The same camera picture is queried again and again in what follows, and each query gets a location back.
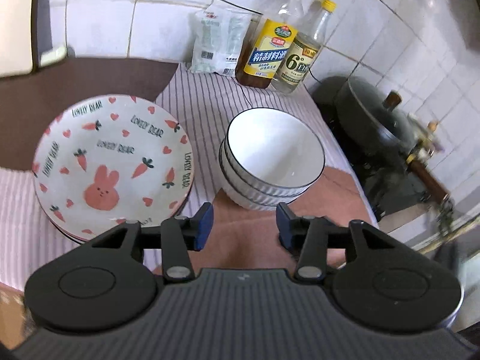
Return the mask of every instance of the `bowl rim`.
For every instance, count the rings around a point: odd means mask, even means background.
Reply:
[[[317,139],[318,143],[320,144],[320,147],[322,148],[322,152],[323,152],[323,165],[322,165],[322,169],[320,171],[320,173],[318,174],[318,176],[315,177],[314,180],[304,184],[304,185],[298,185],[298,186],[294,186],[294,187],[285,187],[285,186],[282,186],[282,185],[275,185],[275,184],[271,184],[271,183],[268,183],[260,178],[258,178],[257,176],[253,175],[252,173],[250,173],[247,169],[245,169],[241,163],[238,161],[238,159],[235,157],[235,154],[233,153],[232,151],[232,148],[230,146],[230,143],[229,143],[229,132],[230,132],[230,126],[232,125],[233,121],[238,117],[240,116],[241,114],[243,114],[244,112],[248,112],[248,111],[253,111],[255,109],[268,109],[268,110],[271,110],[271,111],[278,111],[278,112],[282,112],[283,114],[287,114],[293,118],[295,118],[296,120],[298,120],[301,124],[303,124],[306,128],[308,128],[308,130],[310,130],[310,132],[313,134],[313,136]],[[323,147],[323,144],[322,144],[322,141],[320,140],[320,138],[318,137],[317,134],[315,134],[315,132],[310,128],[310,126],[308,126],[305,122],[303,122],[302,120],[300,120],[299,118],[297,118],[296,116],[286,112],[286,111],[282,111],[282,110],[279,110],[279,109],[276,109],[276,108],[269,108],[269,107],[255,107],[255,108],[249,108],[249,109],[246,109],[246,110],[243,110],[242,112],[238,113],[237,115],[235,115],[233,117],[233,119],[230,121],[227,129],[226,129],[226,134],[225,134],[225,138],[224,138],[224,141],[225,141],[225,145],[228,145],[229,147],[229,150],[232,154],[232,157],[233,159],[235,160],[235,162],[244,170],[246,171],[250,176],[252,176],[255,180],[258,180],[260,181],[261,183],[264,183],[268,186],[271,186],[271,187],[276,187],[276,188],[283,188],[285,190],[293,190],[293,189],[297,189],[297,188],[303,188],[303,187],[307,187],[313,183],[315,183],[315,181],[317,181],[320,176],[322,175],[324,169],[325,169],[325,163],[326,163],[326,156],[325,156],[325,147]]]
[[[262,206],[262,207],[276,207],[277,206],[276,204],[257,203],[255,201],[251,200],[250,198],[247,198],[246,196],[244,196],[243,193],[241,193],[239,190],[237,190],[237,188],[234,185],[231,185],[229,178],[225,174],[225,169],[223,168],[222,158],[220,156],[220,152],[222,151],[222,147],[223,147],[223,145],[220,145],[220,148],[218,149],[218,166],[220,167],[220,170],[222,171],[223,177],[226,180],[226,182],[228,183],[228,185],[230,185],[235,192],[237,192],[241,197],[248,200],[250,203],[257,204],[257,205]]]
[[[299,197],[299,195],[301,195],[303,192],[305,192],[306,190],[303,190],[302,192],[299,192],[299,193],[293,193],[292,195],[282,195],[282,196],[279,196],[279,195],[272,195],[271,193],[267,193],[267,192],[264,192],[262,190],[259,190],[258,188],[254,187],[253,185],[251,185],[247,180],[245,180],[241,175],[238,174],[238,172],[235,170],[235,168],[233,167],[232,163],[230,162],[229,160],[229,156],[227,155],[226,153],[226,150],[225,150],[225,146],[226,145],[226,137],[222,140],[222,143],[221,145],[223,146],[223,149],[224,149],[224,152],[225,152],[225,159],[226,161],[228,162],[228,164],[230,165],[230,168],[233,170],[233,172],[239,177],[240,180],[242,180],[245,184],[247,184],[249,187],[252,187],[254,190],[256,190],[257,192],[260,192],[264,195],[267,195],[267,196],[270,196],[272,198],[293,198],[293,197]]]

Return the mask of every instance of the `pot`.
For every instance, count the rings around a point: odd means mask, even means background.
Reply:
[[[390,92],[385,98],[377,88],[349,78],[335,99],[338,120],[347,135],[369,156],[382,156],[392,166],[401,164],[414,173],[438,204],[448,191],[429,173],[424,159],[440,148],[433,137],[436,124],[423,128],[397,106],[401,97]]]

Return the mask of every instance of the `pink striped tablecloth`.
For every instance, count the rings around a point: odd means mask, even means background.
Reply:
[[[248,108],[269,107],[298,117],[315,131],[325,148],[326,165],[353,175],[376,224],[345,155],[303,85],[283,95],[273,89],[242,87],[235,79],[216,74],[191,74],[180,64],[157,104],[185,128],[196,159],[195,180],[183,215],[192,216],[203,202],[212,202],[220,189],[216,153],[232,118]],[[23,290],[33,271],[77,246],[55,229],[40,208],[33,174],[0,168],[0,283]],[[160,262],[160,250],[145,251],[147,267],[154,269]]]

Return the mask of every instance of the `glass bottle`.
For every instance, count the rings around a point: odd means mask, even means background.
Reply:
[[[302,0],[273,0],[236,68],[241,85],[266,88],[297,34]]]
[[[292,93],[303,81],[325,43],[328,19],[335,7],[333,1],[323,0],[320,9],[310,9],[273,77],[272,85],[275,89]]]

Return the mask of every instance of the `barcode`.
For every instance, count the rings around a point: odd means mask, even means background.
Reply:
[[[213,59],[213,52],[202,51],[202,58]]]

